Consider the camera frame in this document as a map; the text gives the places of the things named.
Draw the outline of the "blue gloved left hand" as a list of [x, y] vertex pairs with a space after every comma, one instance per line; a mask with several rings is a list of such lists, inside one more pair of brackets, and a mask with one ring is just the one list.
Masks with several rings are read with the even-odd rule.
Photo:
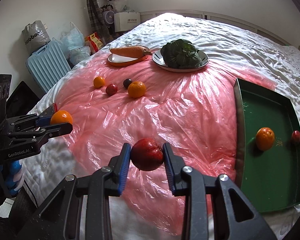
[[2, 166], [4, 194], [6, 198], [15, 197], [24, 183], [24, 173], [21, 160], [6, 163]]

